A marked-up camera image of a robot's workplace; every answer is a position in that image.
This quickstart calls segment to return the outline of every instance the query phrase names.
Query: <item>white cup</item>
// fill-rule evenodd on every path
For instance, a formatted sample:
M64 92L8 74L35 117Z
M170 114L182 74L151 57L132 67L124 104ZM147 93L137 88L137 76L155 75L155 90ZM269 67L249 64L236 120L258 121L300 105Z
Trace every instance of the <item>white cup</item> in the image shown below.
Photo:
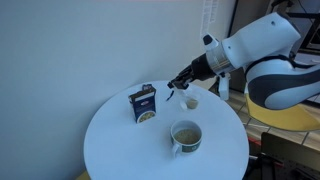
M201 143L202 132L193 121L177 121L171 126L172 154L190 154L196 151Z

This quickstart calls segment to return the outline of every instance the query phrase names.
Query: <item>yellow chair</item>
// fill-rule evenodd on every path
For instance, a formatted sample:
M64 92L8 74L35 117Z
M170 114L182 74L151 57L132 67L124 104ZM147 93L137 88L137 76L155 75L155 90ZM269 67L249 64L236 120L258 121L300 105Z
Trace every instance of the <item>yellow chair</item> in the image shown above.
M250 100L248 93L245 93L245 97L248 114L250 116L249 121L246 123L246 127L249 125L251 119L254 118L263 124L270 126L270 128L307 132L301 144L304 144L310 131L320 129L320 120L310 115L301 105L295 105L284 110L269 110L253 103Z
M90 180L90 176L87 171L83 172L76 180Z

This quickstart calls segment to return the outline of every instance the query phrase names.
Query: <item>box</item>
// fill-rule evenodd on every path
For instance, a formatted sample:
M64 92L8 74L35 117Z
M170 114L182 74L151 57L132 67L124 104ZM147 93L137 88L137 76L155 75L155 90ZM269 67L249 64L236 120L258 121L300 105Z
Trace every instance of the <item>box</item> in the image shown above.
M156 89L151 84L142 86L142 90L129 96L137 123L146 121L156 115Z

